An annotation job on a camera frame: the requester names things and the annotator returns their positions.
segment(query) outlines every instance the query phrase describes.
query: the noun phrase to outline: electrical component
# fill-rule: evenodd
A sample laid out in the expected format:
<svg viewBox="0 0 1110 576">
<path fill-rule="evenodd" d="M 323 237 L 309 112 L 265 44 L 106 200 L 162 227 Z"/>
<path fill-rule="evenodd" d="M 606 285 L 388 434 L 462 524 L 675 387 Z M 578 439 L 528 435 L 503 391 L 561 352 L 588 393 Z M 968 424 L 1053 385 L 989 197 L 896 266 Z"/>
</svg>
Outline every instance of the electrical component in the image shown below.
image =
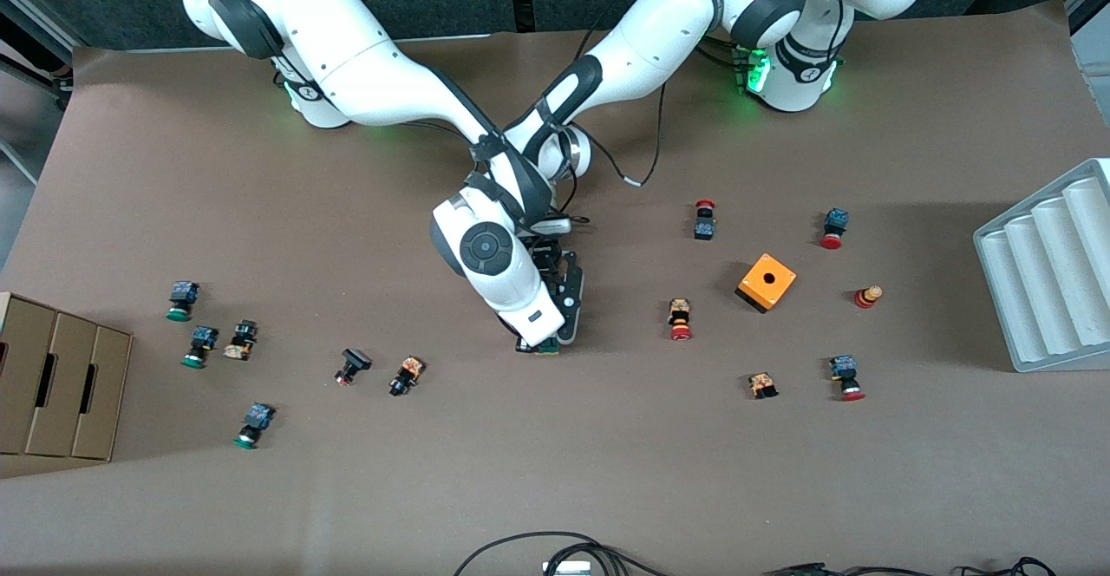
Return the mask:
<svg viewBox="0 0 1110 576">
<path fill-rule="evenodd" d="M 683 342 L 694 337 L 690 333 L 690 302 L 685 299 L 670 299 L 670 314 L 667 316 L 667 324 L 670 324 L 670 340 Z"/>
<path fill-rule="evenodd" d="M 748 90 L 753 93 L 761 93 L 763 87 L 767 83 L 767 74 L 770 73 L 770 59 L 767 58 L 766 50 L 753 50 L 748 54 Z"/>
<path fill-rule="evenodd" d="M 188 323 L 193 319 L 193 304 L 196 303 L 196 295 L 201 291 L 199 284 L 193 282 L 178 282 L 170 291 L 170 303 L 173 306 L 165 313 L 167 320 L 174 323 Z"/>
<path fill-rule="evenodd" d="M 837 355 L 829 360 L 833 381 L 840 382 L 840 394 L 845 401 L 859 401 L 865 397 L 862 387 L 856 381 L 856 358 L 852 355 Z"/>
<path fill-rule="evenodd" d="M 235 335 L 231 338 L 231 343 L 223 347 L 224 357 L 240 362 L 250 360 L 254 343 L 259 340 L 258 335 L 259 324 L 254 320 L 240 320 L 235 324 Z"/>
<path fill-rule="evenodd" d="M 775 395 L 778 395 L 775 382 L 771 381 L 770 375 L 767 373 L 749 375 L 748 386 L 751 387 L 751 395 L 757 400 L 774 398 Z"/>
<path fill-rule="evenodd" d="M 354 375 L 359 374 L 361 371 L 369 371 L 370 366 L 373 365 L 370 357 L 362 351 L 355 351 L 353 347 L 349 347 L 343 352 L 343 370 L 335 373 L 335 382 L 340 383 L 340 386 L 354 385 Z"/>
<path fill-rule="evenodd" d="M 875 304 L 879 299 L 881 299 L 881 296 L 882 287 L 871 286 L 857 291 L 855 296 L 852 296 L 852 300 L 855 300 L 856 306 L 860 307 L 860 310 L 870 310 L 871 307 L 875 307 Z"/>
<path fill-rule="evenodd" d="M 736 295 L 756 307 L 760 314 L 766 314 L 778 304 L 796 279 L 797 275 L 790 269 L 774 256 L 763 253 L 755 266 L 737 284 Z"/>
<path fill-rule="evenodd" d="M 848 231 L 848 212 L 842 209 L 833 208 L 825 215 L 825 236 L 821 239 L 821 246 L 836 251 L 842 244 L 844 233 Z"/>
<path fill-rule="evenodd" d="M 189 346 L 189 352 L 185 352 L 185 357 L 181 360 L 181 365 L 193 367 L 194 371 L 204 367 L 204 360 L 208 357 L 208 352 L 215 347 L 219 337 L 220 330 L 214 330 L 214 327 L 194 327 L 193 340 Z"/>
<path fill-rule="evenodd" d="M 262 403 L 251 405 L 251 408 L 246 411 L 246 417 L 243 418 L 246 426 L 239 431 L 235 445 L 246 451 L 256 448 L 259 438 L 262 437 L 262 431 L 270 428 L 270 422 L 273 421 L 275 413 L 278 411 L 270 405 Z"/>
<path fill-rule="evenodd" d="M 416 387 L 421 374 L 424 374 L 424 363 L 413 355 L 408 355 L 404 362 L 401 362 L 401 370 L 390 383 L 390 395 L 408 394 L 412 387 Z"/>
<path fill-rule="evenodd" d="M 697 221 L 694 221 L 694 240 L 713 240 L 713 235 L 717 231 L 717 220 L 713 216 L 713 211 L 717 204 L 705 198 L 697 201 L 695 208 L 697 208 Z"/>
</svg>

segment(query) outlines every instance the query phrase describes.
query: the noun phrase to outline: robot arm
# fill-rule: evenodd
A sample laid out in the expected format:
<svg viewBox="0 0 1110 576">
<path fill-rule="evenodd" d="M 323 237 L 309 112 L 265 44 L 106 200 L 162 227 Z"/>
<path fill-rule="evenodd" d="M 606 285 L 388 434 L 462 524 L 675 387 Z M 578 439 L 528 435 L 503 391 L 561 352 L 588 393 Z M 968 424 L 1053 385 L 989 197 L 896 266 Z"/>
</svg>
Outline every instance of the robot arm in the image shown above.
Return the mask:
<svg viewBox="0 0 1110 576">
<path fill-rule="evenodd" d="M 251 58 L 272 59 L 285 73 L 294 107 L 314 125 L 423 118 L 455 125 L 487 170 L 471 173 L 465 188 L 435 209 L 433 244 L 528 345 L 563 326 L 517 239 L 547 216 L 551 182 L 451 79 L 402 53 L 363 0 L 184 2 L 200 30 Z"/>
<path fill-rule="evenodd" d="M 831 58 L 826 58 L 829 40 L 835 34 L 833 51 L 839 50 L 851 27 L 854 10 L 866 11 L 874 18 L 891 18 L 912 2 L 915 0 L 722 0 L 720 27 L 745 50 L 766 50 L 774 46 L 778 51 L 783 42 L 801 46 L 794 49 L 795 59 L 801 62 L 791 62 L 791 67 L 803 75 L 799 83 L 816 85 L 817 93 L 807 91 L 803 93 L 805 97 L 791 97 L 793 101 L 783 102 L 780 109 L 788 109 L 786 105 L 793 110 L 806 109 L 819 97 L 823 82 L 828 78 L 826 73 L 830 74 L 828 62 Z M 713 0 L 636 0 L 602 42 L 572 62 L 544 90 L 535 105 L 513 122 L 506 137 L 524 156 L 536 161 L 545 175 L 557 176 L 558 168 L 565 165 L 566 160 L 555 144 L 554 134 L 592 107 L 643 98 L 658 89 L 678 70 L 706 31 L 716 30 L 709 27 L 712 19 Z M 816 61 L 825 61 L 825 65 L 815 75 L 808 70 L 814 69 L 811 63 Z M 766 63 L 765 74 L 779 69 L 778 63 L 784 63 L 781 69 L 789 69 L 785 67 L 786 58 Z M 777 84 L 769 75 L 765 82 L 768 83 L 765 101 L 770 98 L 768 102 L 779 107 L 773 102 Z M 588 149 L 589 142 L 578 129 L 567 127 L 567 132 L 576 138 L 579 146 Z"/>
<path fill-rule="evenodd" d="M 720 27 L 740 46 L 773 46 L 797 22 L 804 4 L 805 0 L 722 0 Z M 716 30 L 710 27 L 714 19 L 714 0 L 636 0 L 602 42 L 572 62 L 532 110 L 513 122 L 506 137 L 537 161 L 542 172 L 551 173 L 564 162 L 553 133 L 592 107 L 657 90 L 703 36 Z M 583 149 L 589 146 L 579 130 L 571 132 Z"/>
</svg>

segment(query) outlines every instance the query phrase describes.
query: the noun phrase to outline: cardboard box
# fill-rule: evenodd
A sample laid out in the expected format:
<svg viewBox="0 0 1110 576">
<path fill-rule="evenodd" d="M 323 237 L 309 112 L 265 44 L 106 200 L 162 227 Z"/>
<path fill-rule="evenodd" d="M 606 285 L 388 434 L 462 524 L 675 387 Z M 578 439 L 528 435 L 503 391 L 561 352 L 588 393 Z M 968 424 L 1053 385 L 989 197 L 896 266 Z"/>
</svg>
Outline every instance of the cardboard box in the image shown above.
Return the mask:
<svg viewBox="0 0 1110 576">
<path fill-rule="evenodd" d="M 0 478 L 112 458 L 131 335 L 0 292 Z"/>
</svg>

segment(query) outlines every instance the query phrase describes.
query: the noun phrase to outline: green led light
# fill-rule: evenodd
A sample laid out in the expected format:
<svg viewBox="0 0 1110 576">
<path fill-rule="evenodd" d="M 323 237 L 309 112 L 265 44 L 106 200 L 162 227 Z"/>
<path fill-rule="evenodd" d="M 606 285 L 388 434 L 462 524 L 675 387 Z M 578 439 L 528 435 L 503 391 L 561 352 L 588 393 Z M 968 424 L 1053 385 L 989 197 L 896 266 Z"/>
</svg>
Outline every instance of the green led light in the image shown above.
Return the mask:
<svg viewBox="0 0 1110 576">
<path fill-rule="evenodd" d="M 825 87 L 821 89 L 821 93 L 824 93 L 825 90 L 831 89 L 833 73 L 836 73 L 836 61 L 833 61 L 831 65 L 829 65 L 829 75 L 828 78 L 825 78 Z"/>
<path fill-rule="evenodd" d="M 757 59 L 757 62 L 748 71 L 748 90 L 761 93 L 764 83 L 767 82 L 767 73 L 770 72 L 770 59 L 764 50 L 751 51 L 751 59 Z"/>
</svg>

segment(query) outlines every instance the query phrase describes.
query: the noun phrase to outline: cardboard drawer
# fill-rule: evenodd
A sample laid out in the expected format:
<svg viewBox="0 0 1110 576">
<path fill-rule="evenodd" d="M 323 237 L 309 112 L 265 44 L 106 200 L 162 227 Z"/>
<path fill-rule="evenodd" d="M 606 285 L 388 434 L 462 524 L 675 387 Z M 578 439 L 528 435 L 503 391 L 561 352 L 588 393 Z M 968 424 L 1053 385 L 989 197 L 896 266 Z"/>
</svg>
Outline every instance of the cardboard drawer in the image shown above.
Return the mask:
<svg viewBox="0 0 1110 576">
<path fill-rule="evenodd" d="M 72 456 L 111 458 L 130 352 L 131 335 L 97 327 L 97 345 L 90 362 L 92 378 L 84 383 Z"/>
<path fill-rule="evenodd" d="M 70 455 L 95 342 L 94 323 L 58 314 L 50 342 L 50 354 L 54 355 L 53 374 L 47 384 L 44 405 L 34 410 L 24 453 L 51 457 Z"/>
<path fill-rule="evenodd" d="M 27 444 L 56 311 L 0 294 L 0 453 Z"/>
</svg>

